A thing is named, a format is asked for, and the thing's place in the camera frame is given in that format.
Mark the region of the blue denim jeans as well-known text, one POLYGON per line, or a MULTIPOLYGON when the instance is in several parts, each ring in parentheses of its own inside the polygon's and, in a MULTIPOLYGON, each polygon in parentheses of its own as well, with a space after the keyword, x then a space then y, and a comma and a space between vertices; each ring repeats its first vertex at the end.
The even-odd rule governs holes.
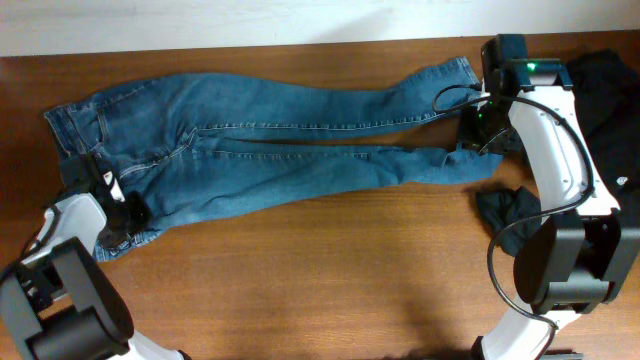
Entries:
POLYGON ((464 57, 375 91, 186 73, 114 86, 45 119, 62 159, 94 156, 150 210, 140 233, 95 248, 94 258, 105 262, 177 226, 408 182, 490 178, 502 161, 495 154, 366 143, 436 121, 434 105, 470 100, 476 80, 464 57))

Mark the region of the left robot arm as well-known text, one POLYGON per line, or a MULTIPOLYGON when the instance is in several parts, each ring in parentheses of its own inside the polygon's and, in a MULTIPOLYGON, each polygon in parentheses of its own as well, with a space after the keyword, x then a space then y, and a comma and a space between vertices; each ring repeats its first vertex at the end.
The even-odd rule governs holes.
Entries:
POLYGON ((44 224, 1 273, 1 319, 29 360, 186 360, 135 330, 122 297, 92 254, 129 244, 150 218, 90 154, 60 164, 64 188, 44 224))

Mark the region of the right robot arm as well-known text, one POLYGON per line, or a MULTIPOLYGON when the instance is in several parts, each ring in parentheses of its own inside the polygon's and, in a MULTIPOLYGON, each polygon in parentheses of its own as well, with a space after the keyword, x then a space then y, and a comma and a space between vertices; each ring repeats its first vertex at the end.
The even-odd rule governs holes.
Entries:
POLYGON ((515 297, 473 344, 475 359, 542 359, 567 324, 613 301, 639 253, 639 229, 602 182, 576 116, 573 84, 559 59, 533 59, 519 34, 481 48, 481 95, 462 112, 461 144, 480 154, 526 153, 540 228, 514 260, 515 297))

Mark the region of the dark grey cloth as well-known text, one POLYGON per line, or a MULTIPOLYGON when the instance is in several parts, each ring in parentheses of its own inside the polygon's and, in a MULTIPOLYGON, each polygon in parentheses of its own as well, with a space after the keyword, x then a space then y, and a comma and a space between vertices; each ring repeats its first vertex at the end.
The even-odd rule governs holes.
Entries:
MULTIPOLYGON (((477 192, 475 203, 481 219, 489 226, 492 235, 510 223, 541 211, 540 200, 525 187, 477 192)), ((504 253, 515 257, 540 226, 540 220, 518 224, 500 238, 498 245, 504 253)))

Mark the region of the black garment with red trim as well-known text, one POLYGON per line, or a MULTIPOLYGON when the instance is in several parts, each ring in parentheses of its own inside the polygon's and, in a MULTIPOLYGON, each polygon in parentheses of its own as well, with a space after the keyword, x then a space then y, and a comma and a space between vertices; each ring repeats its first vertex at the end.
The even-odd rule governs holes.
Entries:
POLYGON ((609 49, 567 63, 580 128, 597 170, 621 207, 639 221, 639 74, 609 49))

